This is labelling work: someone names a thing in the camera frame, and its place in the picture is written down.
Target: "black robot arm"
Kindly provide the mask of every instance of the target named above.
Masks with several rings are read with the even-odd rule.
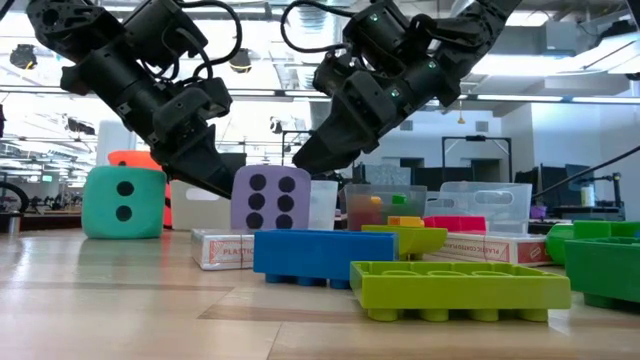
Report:
[[[331,114],[294,164],[311,173],[345,168],[431,99],[451,105],[462,78],[489,52],[520,2],[476,0],[449,19],[421,14],[408,20],[393,0],[373,1],[357,14],[332,11],[351,20],[343,29],[344,44],[329,47],[314,76],[314,88],[331,96]],[[292,45],[284,32],[284,15],[301,5],[329,9],[306,0],[285,9],[285,42],[311,52]],[[440,44],[430,52],[433,40]],[[336,55],[340,48],[346,51]]]
[[[221,59],[208,59],[207,38],[182,11],[205,5],[223,7],[236,21],[236,46]],[[215,149],[215,125],[206,120],[229,113],[232,102],[212,66],[240,49],[242,29],[233,9],[219,1],[146,0],[120,23],[88,0],[31,0],[27,15],[38,41],[75,63],[63,68],[62,89],[94,92],[150,146],[170,178],[231,196],[233,174]],[[174,82],[185,53],[204,62],[193,77]],[[171,66],[173,74],[165,77]],[[206,77],[199,77],[201,70]]]

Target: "purple die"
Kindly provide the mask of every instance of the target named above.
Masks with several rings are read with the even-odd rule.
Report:
[[[245,166],[233,181],[231,228],[307,229],[311,176],[302,169]]]

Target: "teal foam die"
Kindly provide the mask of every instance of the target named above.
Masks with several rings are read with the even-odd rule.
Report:
[[[82,229],[96,239],[154,238],[162,233],[166,175],[125,166],[101,166],[84,189]]]

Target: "table surface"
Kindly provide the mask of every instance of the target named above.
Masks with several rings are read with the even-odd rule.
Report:
[[[204,272],[188,233],[0,237],[2,359],[640,358],[640,315],[586,307],[580,294],[573,301],[548,324],[378,323],[347,290]]]

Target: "clear plastic bin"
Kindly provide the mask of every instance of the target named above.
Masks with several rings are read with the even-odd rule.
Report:
[[[350,184],[340,192],[340,208],[352,231],[386,225],[389,216],[423,217],[426,203],[426,186]]]
[[[311,201],[309,205],[309,229],[333,230],[338,200],[336,181],[311,181]]]
[[[531,190],[531,184],[447,182],[426,213],[484,216],[488,232],[527,234]]]

